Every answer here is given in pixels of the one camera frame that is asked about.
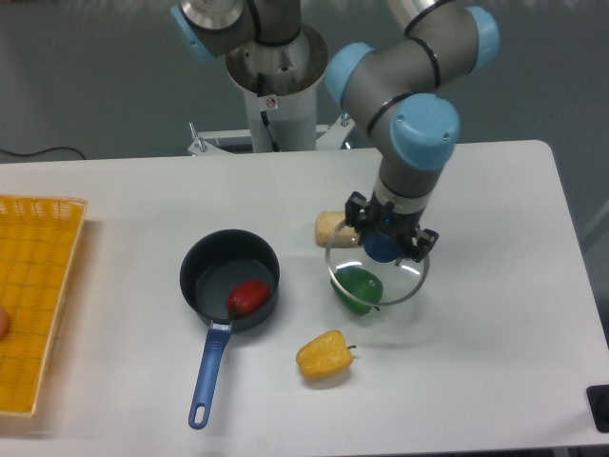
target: blue pan handle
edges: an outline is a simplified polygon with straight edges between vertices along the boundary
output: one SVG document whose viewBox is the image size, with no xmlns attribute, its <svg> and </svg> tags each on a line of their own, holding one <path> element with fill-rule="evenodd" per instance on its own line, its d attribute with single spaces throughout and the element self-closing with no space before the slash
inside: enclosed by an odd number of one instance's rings
<svg viewBox="0 0 609 457">
<path fill-rule="evenodd" d="M 195 429 L 203 428 L 209 420 L 211 411 L 211 400 L 213 391 L 216 388 L 220 361 L 225 351 L 226 344 L 230 338 L 230 326 L 223 326 L 211 323 L 211 328 L 207 331 L 206 346 L 203 350 L 203 359 L 199 368 L 197 385 L 194 388 L 188 424 Z M 197 412 L 199 408 L 204 409 L 203 417 L 198 420 Z"/>
</svg>

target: cable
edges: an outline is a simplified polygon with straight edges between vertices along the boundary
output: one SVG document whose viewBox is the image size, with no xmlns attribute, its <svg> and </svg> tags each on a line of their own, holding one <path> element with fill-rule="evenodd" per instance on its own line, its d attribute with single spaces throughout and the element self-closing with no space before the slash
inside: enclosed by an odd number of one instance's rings
<svg viewBox="0 0 609 457">
<path fill-rule="evenodd" d="M 36 155 L 46 154 L 47 152 L 53 152 L 54 150 L 71 150 L 72 152 L 76 152 L 78 155 L 80 155 L 83 160 L 87 160 L 87 156 L 82 151 L 78 150 L 77 148 L 72 148 L 70 146 L 57 146 L 55 148 L 42 149 L 38 150 L 37 152 L 31 152 L 26 154 L 20 154 L 19 152 L 11 152 L 5 149 L 0 149 L 0 152 L 3 154 L 12 155 L 13 157 L 34 157 Z"/>
</svg>

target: handle hole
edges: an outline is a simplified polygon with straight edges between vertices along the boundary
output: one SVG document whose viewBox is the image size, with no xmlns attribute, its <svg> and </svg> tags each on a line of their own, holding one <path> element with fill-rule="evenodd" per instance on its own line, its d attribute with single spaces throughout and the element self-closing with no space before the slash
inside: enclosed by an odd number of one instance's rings
<svg viewBox="0 0 609 457">
<path fill-rule="evenodd" d="M 194 413 L 195 424 L 201 424 L 203 422 L 203 417 L 205 415 L 206 415 L 206 407 L 203 405 L 197 406 L 197 410 Z"/>
</svg>

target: yellow bell pepper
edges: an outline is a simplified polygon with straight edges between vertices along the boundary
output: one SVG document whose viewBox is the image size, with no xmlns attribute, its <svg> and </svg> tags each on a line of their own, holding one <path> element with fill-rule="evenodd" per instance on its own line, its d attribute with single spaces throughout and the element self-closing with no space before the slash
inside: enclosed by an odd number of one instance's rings
<svg viewBox="0 0 609 457">
<path fill-rule="evenodd" d="M 307 379 L 318 379 L 343 371 L 353 362 L 350 349 L 343 334 L 330 330 L 304 345 L 296 354 L 296 363 Z"/>
</svg>

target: blue joint cap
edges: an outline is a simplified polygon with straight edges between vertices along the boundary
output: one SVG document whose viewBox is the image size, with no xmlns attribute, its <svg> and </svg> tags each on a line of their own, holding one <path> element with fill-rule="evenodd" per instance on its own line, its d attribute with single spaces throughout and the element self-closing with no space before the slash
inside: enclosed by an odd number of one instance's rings
<svg viewBox="0 0 609 457">
<path fill-rule="evenodd" d="M 461 131 L 457 110 L 431 93 L 417 93 L 400 103 L 389 134 L 398 155 L 411 167 L 441 169 Z"/>
<path fill-rule="evenodd" d="M 480 7 L 466 8 L 476 21 L 478 27 L 478 58 L 474 70 L 492 62 L 499 51 L 499 29 L 493 16 Z"/>
<path fill-rule="evenodd" d="M 195 35 L 194 31 L 192 31 L 190 24 L 187 22 L 177 5 L 174 5 L 171 8 L 171 15 L 175 19 L 175 22 L 178 23 L 182 38 L 195 57 L 202 62 L 214 61 L 216 59 L 215 56 L 209 52 L 204 44 L 201 43 L 201 40 L 197 37 L 197 35 Z"/>
<path fill-rule="evenodd" d="M 339 107 L 343 107 L 344 90 L 358 64 L 373 49 L 365 43 L 345 46 L 332 58 L 325 73 L 325 86 Z"/>
</svg>

